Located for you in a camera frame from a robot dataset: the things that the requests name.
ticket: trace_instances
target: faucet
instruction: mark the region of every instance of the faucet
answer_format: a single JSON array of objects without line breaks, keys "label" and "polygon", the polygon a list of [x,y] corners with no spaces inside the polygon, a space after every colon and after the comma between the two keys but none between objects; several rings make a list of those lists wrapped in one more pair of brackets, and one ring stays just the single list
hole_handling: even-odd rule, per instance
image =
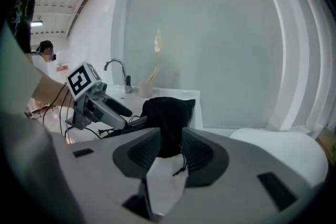
[{"label": "faucet", "polygon": [[104,71],[107,70],[107,67],[109,66],[110,63],[112,62],[118,62],[119,64],[121,64],[121,68],[122,68],[122,78],[125,82],[125,93],[131,93],[132,92],[132,87],[131,87],[131,76],[127,76],[126,75],[126,70],[125,70],[125,65],[124,63],[117,59],[117,58],[113,58],[110,60],[107,60],[107,62],[104,65]]}]

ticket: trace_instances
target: frosted glass panel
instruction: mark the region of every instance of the frosted glass panel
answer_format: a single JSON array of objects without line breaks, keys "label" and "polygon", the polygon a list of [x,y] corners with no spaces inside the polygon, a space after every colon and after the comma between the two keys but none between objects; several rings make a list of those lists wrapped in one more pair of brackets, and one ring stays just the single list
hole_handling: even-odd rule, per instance
[{"label": "frosted glass panel", "polygon": [[201,91],[204,127],[265,127],[282,70],[273,0],[130,0],[124,60],[132,84]]},{"label": "frosted glass panel", "polygon": [[293,126],[305,125],[316,97],[320,78],[320,44],[315,19],[307,0],[299,0],[309,38],[309,75],[302,105]]}]

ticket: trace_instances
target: ceiling light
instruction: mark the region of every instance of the ceiling light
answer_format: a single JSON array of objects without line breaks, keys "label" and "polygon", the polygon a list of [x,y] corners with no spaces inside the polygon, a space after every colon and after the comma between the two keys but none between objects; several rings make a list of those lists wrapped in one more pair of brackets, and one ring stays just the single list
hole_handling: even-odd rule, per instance
[{"label": "ceiling light", "polygon": [[43,22],[41,20],[35,20],[30,24],[31,27],[42,26],[42,25],[43,25]]}]

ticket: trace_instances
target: black hair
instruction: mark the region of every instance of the black hair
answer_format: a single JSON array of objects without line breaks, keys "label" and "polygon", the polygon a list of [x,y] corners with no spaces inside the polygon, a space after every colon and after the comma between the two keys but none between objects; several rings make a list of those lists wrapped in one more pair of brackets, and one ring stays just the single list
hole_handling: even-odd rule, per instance
[{"label": "black hair", "polygon": [[44,52],[45,49],[47,48],[54,48],[54,46],[52,45],[51,41],[49,40],[45,40],[45,41],[42,41],[40,43],[40,46],[38,46],[38,48],[36,49],[38,52]]}]

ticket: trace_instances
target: person's arm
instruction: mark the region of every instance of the person's arm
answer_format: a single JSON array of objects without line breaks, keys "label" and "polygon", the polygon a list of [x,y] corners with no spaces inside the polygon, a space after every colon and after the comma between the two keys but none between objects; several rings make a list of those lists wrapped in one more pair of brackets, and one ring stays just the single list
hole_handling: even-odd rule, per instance
[{"label": "person's arm", "polygon": [[[25,55],[28,58],[28,60],[31,62],[31,64],[33,64],[33,60],[32,60],[32,57],[31,57],[32,55],[31,54],[25,54]],[[36,99],[37,101],[51,104],[54,101],[54,99],[56,98],[56,96],[58,95],[59,91],[64,86],[64,84],[59,83],[59,82],[49,78],[46,74],[44,74],[38,68],[36,68],[36,70],[38,70],[40,72],[42,77],[41,77],[41,80],[38,83],[32,97],[34,99]],[[63,88],[59,97],[54,102],[54,105],[58,105],[58,106],[62,105],[63,99],[66,96],[68,90],[69,90],[68,86],[65,86]],[[71,95],[70,92],[68,93],[68,95],[67,95],[67,97],[64,101],[63,106],[68,106],[69,102],[70,102],[69,107],[72,108],[74,106],[74,100],[72,99],[72,95]]]}]

